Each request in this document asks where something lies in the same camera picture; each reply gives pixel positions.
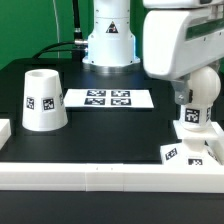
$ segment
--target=black table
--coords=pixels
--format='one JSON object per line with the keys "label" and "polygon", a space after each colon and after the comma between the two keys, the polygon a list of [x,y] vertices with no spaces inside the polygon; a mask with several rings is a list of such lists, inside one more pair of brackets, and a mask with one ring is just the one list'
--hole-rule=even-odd
{"label": "black table", "polygon": [[[53,132],[22,127],[24,74],[59,71],[64,94],[73,89],[148,89],[154,109],[68,108],[68,124]],[[0,118],[12,136],[0,162],[160,164],[161,145],[178,142],[179,117],[169,82],[139,71],[101,76],[69,59],[20,59],[0,71]],[[212,118],[223,127],[223,91]],[[0,223],[222,223],[222,194],[122,192],[0,192]]]}

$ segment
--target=cable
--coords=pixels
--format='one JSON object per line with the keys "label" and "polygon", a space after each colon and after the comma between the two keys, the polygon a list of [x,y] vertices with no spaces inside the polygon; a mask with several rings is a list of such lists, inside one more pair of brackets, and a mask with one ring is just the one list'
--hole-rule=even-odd
{"label": "cable", "polygon": [[56,0],[53,0],[53,5],[54,5],[56,27],[57,27],[57,40],[58,40],[58,43],[60,43],[61,35],[60,35],[60,25],[59,25],[59,19],[58,19],[58,10],[57,10]]}
{"label": "cable", "polygon": [[38,53],[38,55],[35,55],[35,59],[39,58],[42,54],[45,53],[52,53],[52,52],[73,52],[73,51],[85,51],[85,48],[76,48],[76,49],[63,49],[63,50],[46,50],[46,51],[41,51]]}
{"label": "cable", "polygon": [[74,39],[82,39],[78,0],[72,0],[72,5],[73,5],[73,17],[74,17]]}
{"label": "cable", "polygon": [[33,58],[39,58],[40,55],[42,54],[42,52],[44,51],[47,51],[47,50],[50,50],[52,48],[55,48],[55,47],[60,47],[60,46],[63,46],[63,45],[73,45],[74,44],[74,41],[65,41],[65,42],[60,42],[60,43],[56,43],[56,44],[52,44],[50,46],[47,46],[45,48],[43,48],[41,51],[39,51],[38,53],[36,53]]}

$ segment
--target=green wall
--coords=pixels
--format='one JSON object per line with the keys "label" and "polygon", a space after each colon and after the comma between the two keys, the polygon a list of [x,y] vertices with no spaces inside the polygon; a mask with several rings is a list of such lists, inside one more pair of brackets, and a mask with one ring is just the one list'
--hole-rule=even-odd
{"label": "green wall", "polygon": [[[72,0],[56,0],[56,3],[61,41],[72,40]],[[0,5],[0,69],[14,59],[30,58],[42,48],[57,42],[53,0],[0,0]],[[87,38],[93,29],[93,0],[79,0],[79,5],[83,36]],[[136,36],[136,53],[140,58],[146,13],[142,0],[131,0],[131,31]],[[57,57],[57,54],[46,54],[44,57]],[[60,57],[71,55],[61,53]]]}

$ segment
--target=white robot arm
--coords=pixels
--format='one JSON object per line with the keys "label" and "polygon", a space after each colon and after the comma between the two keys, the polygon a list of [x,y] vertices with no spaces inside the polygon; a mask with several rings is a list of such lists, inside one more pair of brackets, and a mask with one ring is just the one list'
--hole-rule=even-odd
{"label": "white robot arm", "polygon": [[174,126],[183,141],[161,147],[162,161],[175,165],[218,165],[205,141],[211,138],[211,130],[215,133],[210,120],[211,107],[221,84],[216,71],[207,65],[224,57],[224,28],[191,39],[187,38],[187,31],[223,18],[224,1],[143,0],[143,3],[147,8],[159,8],[150,11],[144,23],[144,69],[150,77],[171,81],[175,101],[182,105],[180,120],[174,121]]}
{"label": "white robot arm", "polygon": [[[163,4],[164,1],[144,0],[144,4],[147,7],[166,8],[167,5],[170,7],[173,4],[177,7],[176,0],[166,0],[170,4]],[[199,0],[180,2],[180,7],[197,7]],[[224,4],[224,1],[213,2]],[[158,79],[174,80],[222,58],[224,28],[201,37],[186,38],[189,27],[222,16],[222,5],[151,11],[146,17],[143,35],[144,68],[147,74]]]}

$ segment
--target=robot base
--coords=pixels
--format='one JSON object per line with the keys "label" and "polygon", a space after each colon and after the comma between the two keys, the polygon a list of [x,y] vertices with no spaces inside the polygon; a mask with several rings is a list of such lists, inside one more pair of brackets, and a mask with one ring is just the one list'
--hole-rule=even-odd
{"label": "robot base", "polygon": [[193,132],[184,129],[179,121],[174,121],[174,127],[182,143],[166,145],[161,147],[161,158],[165,165],[200,165],[219,166],[222,165],[217,152],[205,145],[205,141],[218,141],[223,138],[223,131],[214,122],[203,132]]}
{"label": "robot base", "polygon": [[85,70],[90,70],[97,73],[102,74],[116,74],[116,73],[126,73],[131,71],[137,71],[140,68],[140,59],[136,58],[133,64],[127,65],[127,66],[115,66],[115,67],[109,67],[109,66],[99,66],[90,64],[88,62],[88,58],[83,59],[83,68]]}

